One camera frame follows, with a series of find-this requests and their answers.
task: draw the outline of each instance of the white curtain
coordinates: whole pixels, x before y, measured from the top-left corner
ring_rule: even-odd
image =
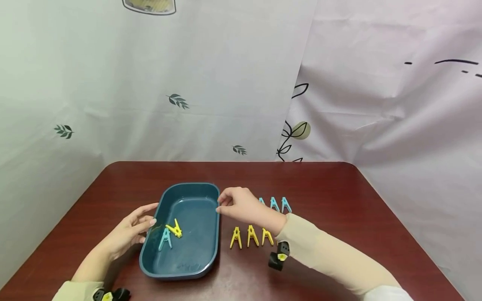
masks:
[[[3,1],[0,287],[112,162],[273,161],[316,3]]]
[[[482,283],[482,2],[319,1],[278,160],[357,166],[466,300]]]

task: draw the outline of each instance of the hand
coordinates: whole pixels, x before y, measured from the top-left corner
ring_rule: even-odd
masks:
[[[154,210],[158,204],[153,203],[134,210],[96,248],[105,252],[111,260],[115,260],[122,256],[131,246],[143,244],[146,238],[140,234],[147,232],[156,223],[156,219],[144,214]]]
[[[216,212],[240,222],[266,228],[274,236],[280,233],[286,223],[284,214],[263,205],[248,188],[226,188],[217,201],[219,207]]]

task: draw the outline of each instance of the wooden table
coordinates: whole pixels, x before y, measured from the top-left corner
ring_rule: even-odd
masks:
[[[460,295],[416,243],[356,167],[347,163],[118,162],[109,165],[52,230],[8,284],[2,301],[48,301],[84,256],[138,206],[159,201],[180,182],[244,186],[279,205],[285,196],[298,214],[344,240],[391,271],[415,301],[456,301]],[[229,249],[235,226],[221,219],[219,257],[204,278],[162,283],[147,278],[139,249],[110,272],[114,288],[131,301],[356,300],[340,285],[293,259],[282,272],[268,268],[275,247]],[[256,229],[258,238],[260,229]]]

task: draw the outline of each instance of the black device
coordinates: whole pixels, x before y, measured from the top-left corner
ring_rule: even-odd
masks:
[[[278,243],[278,252],[271,252],[269,255],[268,266],[277,271],[283,269],[284,261],[290,256],[290,245],[286,242]]]
[[[100,288],[95,292],[93,300],[94,301],[102,301],[105,294],[110,292],[106,291],[103,288]],[[112,292],[112,301],[129,301],[131,298],[131,292],[125,288],[118,288],[115,292]]]

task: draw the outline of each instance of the plastic tray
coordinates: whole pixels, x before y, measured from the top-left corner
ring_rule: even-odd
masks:
[[[211,183],[180,183],[162,194],[154,217],[157,223],[148,231],[141,250],[141,270],[152,278],[183,280],[200,278],[211,269],[217,255],[219,214],[216,213],[219,189]],[[177,219],[182,237],[171,233],[159,251],[166,224]]]

